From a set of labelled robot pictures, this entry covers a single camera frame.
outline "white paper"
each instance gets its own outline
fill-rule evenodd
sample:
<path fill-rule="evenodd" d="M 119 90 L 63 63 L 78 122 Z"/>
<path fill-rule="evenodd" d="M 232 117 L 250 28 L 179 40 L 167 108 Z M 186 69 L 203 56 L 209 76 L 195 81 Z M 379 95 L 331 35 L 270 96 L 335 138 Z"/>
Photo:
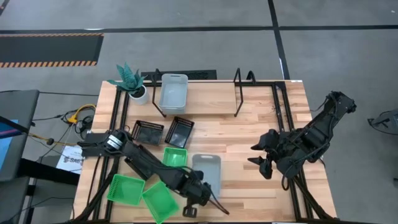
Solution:
<path fill-rule="evenodd" d="M 80 174 L 83 166 L 80 146 L 65 146 L 58 161 L 57 168 Z"/>

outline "white plastic bin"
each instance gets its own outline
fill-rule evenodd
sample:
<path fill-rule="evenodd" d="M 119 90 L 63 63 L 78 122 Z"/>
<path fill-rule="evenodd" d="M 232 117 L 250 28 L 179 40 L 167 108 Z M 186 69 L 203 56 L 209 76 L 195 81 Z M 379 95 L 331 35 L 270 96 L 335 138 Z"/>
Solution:
<path fill-rule="evenodd" d="M 184 74 L 162 75 L 159 107 L 164 114 L 184 114 L 187 104 L 188 77 Z"/>

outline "potted plant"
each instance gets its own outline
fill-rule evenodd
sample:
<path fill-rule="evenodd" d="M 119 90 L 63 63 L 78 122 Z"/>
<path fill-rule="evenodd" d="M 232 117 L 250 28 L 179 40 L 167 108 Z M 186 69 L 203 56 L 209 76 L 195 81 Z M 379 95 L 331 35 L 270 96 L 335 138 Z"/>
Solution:
<path fill-rule="evenodd" d="M 124 63 L 124 68 L 120 65 L 116 65 L 118 68 L 119 75 L 122 78 L 121 82 L 115 80 L 107 80 L 110 84 L 118 86 L 129 93 L 129 96 L 138 104 L 144 105 L 148 102 L 149 96 L 147 88 L 143 85 L 145 77 L 141 77 L 138 74 L 133 74 L 127 63 Z"/>

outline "green succulent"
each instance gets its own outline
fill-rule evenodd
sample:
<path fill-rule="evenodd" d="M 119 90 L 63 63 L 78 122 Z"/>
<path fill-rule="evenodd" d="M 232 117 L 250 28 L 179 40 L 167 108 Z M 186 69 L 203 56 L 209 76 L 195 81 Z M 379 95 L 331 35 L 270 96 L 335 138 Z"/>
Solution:
<path fill-rule="evenodd" d="M 138 74 L 138 71 L 136 74 L 133 74 L 130 67 L 127 65 L 127 62 L 124 63 L 124 68 L 120 65 L 116 65 L 116 68 L 118 69 L 119 75 L 122 78 L 121 82 L 117 82 L 115 80 L 107 80 L 110 84 L 116 85 L 119 88 L 122 88 L 124 91 L 127 91 L 131 95 L 134 95 L 137 93 L 144 83 L 145 77 L 141 77 Z"/>

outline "white pot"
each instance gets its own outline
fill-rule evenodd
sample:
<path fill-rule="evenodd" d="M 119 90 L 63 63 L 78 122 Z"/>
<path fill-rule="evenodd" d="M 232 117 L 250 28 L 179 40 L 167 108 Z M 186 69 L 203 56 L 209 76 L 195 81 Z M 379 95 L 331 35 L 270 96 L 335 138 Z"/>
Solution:
<path fill-rule="evenodd" d="M 146 103 L 148 102 L 148 100 L 149 100 L 149 95 L 148 95 L 147 88 L 146 88 L 144 85 L 143 85 L 143 87 L 144 87 L 144 89 L 145 89 L 145 92 L 144 92 L 144 94 L 143 94 L 141 97 L 139 97 L 139 98 L 135 98 L 135 97 L 133 97 L 133 96 L 129 93 L 130 98 L 132 98 L 132 100 L 133 100 L 136 104 L 138 104 L 138 105 L 144 105 L 144 104 L 146 104 Z"/>

